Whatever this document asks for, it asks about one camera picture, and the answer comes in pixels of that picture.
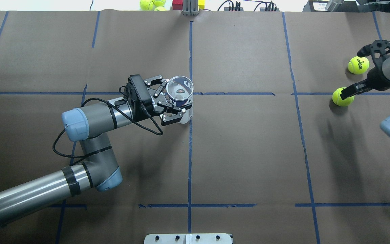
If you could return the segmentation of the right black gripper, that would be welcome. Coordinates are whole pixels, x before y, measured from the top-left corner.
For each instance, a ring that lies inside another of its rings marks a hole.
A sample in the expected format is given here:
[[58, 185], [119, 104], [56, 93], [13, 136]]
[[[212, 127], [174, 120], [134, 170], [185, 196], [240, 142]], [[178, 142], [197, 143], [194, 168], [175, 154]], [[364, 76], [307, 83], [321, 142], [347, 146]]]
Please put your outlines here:
[[[356, 55], [358, 57], [372, 57], [373, 50], [372, 46], [363, 46]], [[340, 93], [340, 98], [345, 100], [355, 95], [359, 95], [374, 89], [374, 90], [385, 90], [385, 77], [379, 68], [374, 67], [368, 73], [366, 81], [354, 83], [343, 89]]]

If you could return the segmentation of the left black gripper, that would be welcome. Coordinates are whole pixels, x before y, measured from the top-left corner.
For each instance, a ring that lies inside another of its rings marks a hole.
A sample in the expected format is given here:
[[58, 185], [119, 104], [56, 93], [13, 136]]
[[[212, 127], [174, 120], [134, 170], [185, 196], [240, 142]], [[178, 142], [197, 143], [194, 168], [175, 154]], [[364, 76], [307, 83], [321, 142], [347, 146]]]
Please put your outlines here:
[[168, 79], [164, 79], [162, 75], [144, 79], [147, 87], [158, 85], [158, 88], [147, 88], [152, 99], [152, 105], [146, 107], [147, 112], [151, 117], [161, 116], [161, 125], [166, 126], [173, 123], [186, 124], [191, 119], [192, 103], [176, 106], [169, 103], [163, 93], [164, 88], [168, 84]]

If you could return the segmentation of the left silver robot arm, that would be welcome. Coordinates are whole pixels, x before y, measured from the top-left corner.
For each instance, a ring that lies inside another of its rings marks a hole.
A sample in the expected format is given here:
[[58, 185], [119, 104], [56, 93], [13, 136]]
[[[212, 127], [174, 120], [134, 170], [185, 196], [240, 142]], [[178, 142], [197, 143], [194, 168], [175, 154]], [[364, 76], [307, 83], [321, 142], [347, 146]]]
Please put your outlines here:
[[[75, 108], [56, 115], [69, 92], [0, 94], [0, 230], [14, 221], [94, 189], [123, 181], [109, 133], [135, 129], [160, 136], [190, 114], [193, 86], [131, 75], [112, 99], [80, 92]], [[46, 122], [58, 121], [58, 125]]]

